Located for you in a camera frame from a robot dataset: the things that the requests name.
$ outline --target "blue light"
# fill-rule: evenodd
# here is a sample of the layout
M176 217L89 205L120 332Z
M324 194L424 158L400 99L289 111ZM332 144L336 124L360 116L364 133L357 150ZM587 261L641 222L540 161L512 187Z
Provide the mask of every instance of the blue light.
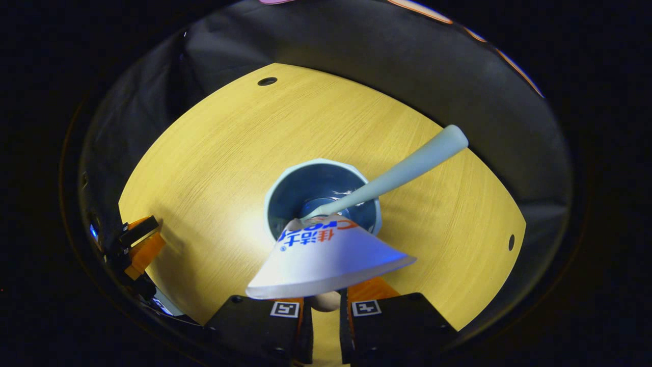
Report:
M95 228L93 228L92 224L91 224L91 235L97 241L97 232L95 231Z

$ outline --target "wooden table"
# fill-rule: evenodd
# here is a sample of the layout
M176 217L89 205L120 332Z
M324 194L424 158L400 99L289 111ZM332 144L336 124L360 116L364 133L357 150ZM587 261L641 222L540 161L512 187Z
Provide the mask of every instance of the wooden table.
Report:
M278 81L258 85L272 76ZM268 65L170 126L133 171L120 213L127 222L152 214L162 222L167 245L147 273L204 324L229 295L245 293L272 249L264 196L286 168L320 157L371 180L440 130L374 89ZM423 293L456 329L467 325L507 279L523 240L526 224L507 190L466 149L380 203L379 238L418 258L384 279L400 293ZM340 365L338 313L314 318L316 364Z

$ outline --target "dark background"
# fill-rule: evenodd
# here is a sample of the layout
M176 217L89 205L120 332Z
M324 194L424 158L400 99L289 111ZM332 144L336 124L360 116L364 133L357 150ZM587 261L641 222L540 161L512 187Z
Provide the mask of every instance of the dark background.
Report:
M0 294L10 364L196 365L117 311L70 250L57 170L67 125L106 65L128 64L220 1L8 6L3 47L5 251ZM538 85L587 163L582 244L540 302L447 364L645 365L646 11L618 1L422 1L510 56Z

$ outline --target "light blue bowl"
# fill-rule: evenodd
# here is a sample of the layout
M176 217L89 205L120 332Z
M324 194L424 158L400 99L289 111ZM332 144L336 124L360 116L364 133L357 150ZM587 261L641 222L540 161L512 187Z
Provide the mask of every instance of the light blue bowl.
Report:
M367 182L355 167L328 159L313 159L288 168L265 196L265 215L271 236L276 241L292 219L308 215L319 205L338 200ZM380 231L378 198L340 213L374 236Z

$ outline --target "spoon handle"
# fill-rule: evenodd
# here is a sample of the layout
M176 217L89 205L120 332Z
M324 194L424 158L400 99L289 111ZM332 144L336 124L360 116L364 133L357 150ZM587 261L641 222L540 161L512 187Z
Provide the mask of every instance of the spoon handle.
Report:
M467 146L469 146L469 140L462 130L455 125L449 125L380 177L340 200L316 208L310 214L301 218L301 221L314 217L315 215L330 215L350 206L379 197L432 170Z

